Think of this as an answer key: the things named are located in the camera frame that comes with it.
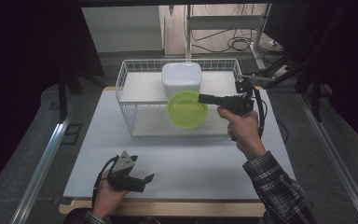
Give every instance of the sleeve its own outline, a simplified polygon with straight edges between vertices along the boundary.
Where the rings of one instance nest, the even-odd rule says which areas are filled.
[[[306,202],[305,192],[291,179],[270,152],[243,169],[250,176],[255,191],[279,223],[320,223]]]
[[[87,211],[86,215],[83,217],[81,221],[79,221],[77,224],[104,224],[105,222],[94,216],[94,214],[91,213],[91,211]]]

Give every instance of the table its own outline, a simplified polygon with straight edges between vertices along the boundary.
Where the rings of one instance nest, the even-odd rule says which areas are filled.
[[[295,178],[267,92],[261,91],[261,95],[268,106],[263,142],[283,169]],[[264,214],[264,205],[241,167],[245,158],[234,142],[228,137],[133,138],[113,88],[103,91],[63,194],[80,201],[62,204],[62,213],[90,207],[94,177],[109,158],[122,150],[138,155],[131,175],[144,177],[153,172],[156,176],[144,193],[131,192],[116,215],[262,217]]]

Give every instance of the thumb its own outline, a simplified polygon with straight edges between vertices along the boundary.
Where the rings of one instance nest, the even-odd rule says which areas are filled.
[[[225,109],[222,106],[217,107],[217,113],[219,114],[220,118],[228,120],[230,123],[234,122],[237,115],[233,114],[231,111]]]

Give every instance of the yellow-green bowl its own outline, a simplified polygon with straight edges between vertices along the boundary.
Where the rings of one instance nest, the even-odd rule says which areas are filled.
[[[167,112],[174,125],[191,129],[205,120],[208,106],[199,103],[197,91],[179,91],[168,101]]]

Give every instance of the person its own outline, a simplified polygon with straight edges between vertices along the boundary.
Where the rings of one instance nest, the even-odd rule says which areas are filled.
[[[237,139],[237,148],[247,159],[243,169],[250,176],[272,223],[320,223],[307,203],[304,190],[290,179],[265,149],[258,135],[257,113],[250,111],[240,117],[222,106],[217,108],[217,112],[220,118],[229,121],[227,134]],[[104,223],[103,220],[117,209],[127,193],[115,191],[103,178],[92,211],[88,211],[79,223]]]

